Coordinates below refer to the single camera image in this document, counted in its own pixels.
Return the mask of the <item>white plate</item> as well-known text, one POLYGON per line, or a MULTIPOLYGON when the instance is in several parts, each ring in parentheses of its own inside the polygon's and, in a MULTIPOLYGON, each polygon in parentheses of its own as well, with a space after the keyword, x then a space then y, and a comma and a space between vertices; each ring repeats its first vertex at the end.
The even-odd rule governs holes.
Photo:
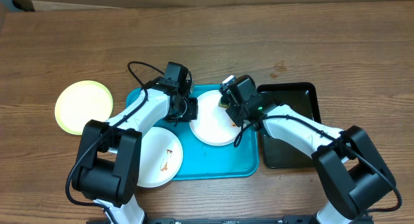
POLYGON ((182 165, 183 149, 171 131, 152 127, 142 139, 137 185, 155 188, 171 181, 182 165))
POLYGON ((197 119, 190 122, 193 134, 203 143, 224 146, 233 143, 241 128, 233 122, 225 108, 219 107, 221 93, 207 91, 197 97, 197 119))

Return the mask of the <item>teal plastic serving tray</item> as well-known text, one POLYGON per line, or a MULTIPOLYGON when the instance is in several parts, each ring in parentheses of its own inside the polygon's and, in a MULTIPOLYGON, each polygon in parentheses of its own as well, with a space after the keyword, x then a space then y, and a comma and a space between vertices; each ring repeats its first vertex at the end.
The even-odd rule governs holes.
POLYGON ((174 124, 159 120, 154 127, 171 131, 180 140, 183 160, 173 181, 246 177, 259 166, 257 133, 251 129, 243 133, 238 147, 233 144, 212 146, 200 141, 190 129, 189 122, 174 124))

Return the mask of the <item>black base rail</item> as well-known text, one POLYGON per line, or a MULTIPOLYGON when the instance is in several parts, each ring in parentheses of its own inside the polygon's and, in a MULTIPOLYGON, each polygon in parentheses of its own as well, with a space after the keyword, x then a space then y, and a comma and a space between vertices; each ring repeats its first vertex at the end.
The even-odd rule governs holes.
POLYGON ((318 223, 312 215, 284 216, 282 218, 243 219, 174 219, 144 218, 143 224, 311 224, 318 223))

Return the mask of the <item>black water tray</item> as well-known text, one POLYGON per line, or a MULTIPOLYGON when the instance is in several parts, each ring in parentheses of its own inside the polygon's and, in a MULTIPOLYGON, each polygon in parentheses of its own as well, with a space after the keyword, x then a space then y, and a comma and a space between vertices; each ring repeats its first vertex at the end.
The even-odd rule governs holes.
MULTIPOLYGON (((321 122, 316 88, 309 82, 265 84, 259 93, 290 106, 295 112, 318 123, 321 122)), ((312 168, 312 159, 290 144, 268 136, 265 130, 258 133, 266 167, 271 169, 312 168)))

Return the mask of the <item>green rimmed plate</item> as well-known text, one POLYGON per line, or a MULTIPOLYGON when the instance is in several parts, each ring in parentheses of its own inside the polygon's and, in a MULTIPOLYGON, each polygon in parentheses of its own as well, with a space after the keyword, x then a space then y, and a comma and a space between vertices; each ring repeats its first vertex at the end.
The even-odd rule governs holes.
POLYGON ((90 120, 104 122, 113 110, 113 97, 99 82, 83 80, 68 86, 58 97, 54 115, 58 126, 72 135, 81 135, 90 120))

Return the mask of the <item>green yellow sponge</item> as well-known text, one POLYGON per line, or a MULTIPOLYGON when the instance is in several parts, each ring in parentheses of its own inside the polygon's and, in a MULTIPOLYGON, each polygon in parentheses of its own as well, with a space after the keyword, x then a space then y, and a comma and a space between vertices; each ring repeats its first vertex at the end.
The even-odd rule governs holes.
POLYGON ((219 100, 219 107, 227 109, 229 107, 229 101, 226 97, 222 96, 219 100))

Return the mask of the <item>white plate bottom left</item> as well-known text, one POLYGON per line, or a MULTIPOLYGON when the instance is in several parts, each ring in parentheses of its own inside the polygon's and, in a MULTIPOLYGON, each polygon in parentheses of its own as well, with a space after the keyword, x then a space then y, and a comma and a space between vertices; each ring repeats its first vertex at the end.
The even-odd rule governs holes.
POLYGON ((142 139, 137 185, 155 188, 171 181, 182 165, 183 149, 171 131, 152 127, 142 139))

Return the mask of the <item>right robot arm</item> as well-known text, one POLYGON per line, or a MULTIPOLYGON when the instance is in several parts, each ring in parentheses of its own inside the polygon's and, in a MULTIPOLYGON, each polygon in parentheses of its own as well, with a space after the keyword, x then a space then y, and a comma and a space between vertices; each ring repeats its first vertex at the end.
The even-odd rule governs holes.
POLYGON ((263 129, 312 159, 328 202, 306 223, 371 223, 371 213, 402 206, 393 174, 362 128, 324 126, 259 93, 228 91, 219 105, 242 131, 263 129))

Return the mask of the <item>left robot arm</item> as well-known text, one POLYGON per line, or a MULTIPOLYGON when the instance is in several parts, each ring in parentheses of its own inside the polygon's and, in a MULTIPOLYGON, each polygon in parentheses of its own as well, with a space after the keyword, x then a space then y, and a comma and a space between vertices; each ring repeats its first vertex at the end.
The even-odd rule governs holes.
POLYGON ((108 223, 144 223, 135 198, 143 136, 161 119, 189 122, 197 117, 197 99, 174 89, 143 89, 117 116, 86 123, 76 162, 65 183, 67 199, 98 207, 108 223))

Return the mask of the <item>white plate top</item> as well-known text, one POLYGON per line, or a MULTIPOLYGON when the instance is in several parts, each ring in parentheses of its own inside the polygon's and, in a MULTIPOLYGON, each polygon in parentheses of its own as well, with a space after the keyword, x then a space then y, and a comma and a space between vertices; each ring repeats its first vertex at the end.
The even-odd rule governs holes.
POLYGON ((219 107, 221 93, 207 91, 197 97, 197 119, 190 122, 193 134, 203 143, 224 146, 233 143, 241 128, 233 122, 225 108, 219 107))

